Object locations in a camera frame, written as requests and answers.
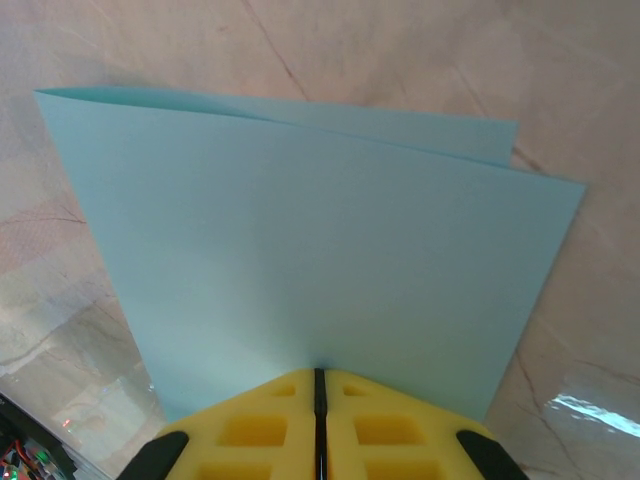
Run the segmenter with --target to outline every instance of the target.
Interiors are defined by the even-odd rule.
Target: marble floor
[[[164,424],[31,96],[147,85],[487,115],[589,190],[486,423],[532,479],[640,478],[640,2],[3,0],[0,391],[115,477]]]

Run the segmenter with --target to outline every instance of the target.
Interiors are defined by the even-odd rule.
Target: yellow foam block
[[[346,372],[326,372],[330,480],[484,480],[456,438],[482,425]]]
[[[167,480],[314,477],[313,370],[299,370],[175,422],[189,443]]]

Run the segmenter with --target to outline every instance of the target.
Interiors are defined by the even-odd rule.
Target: light blue paper
[[[115,105],[272,120],[497,165],[509,165],[518,129],[516,122],[490,118],[179,90],[92,87],[43,92]]]
[[[37,98],[171,420],[318,365],[482,419],[584,190],[281,123]]]

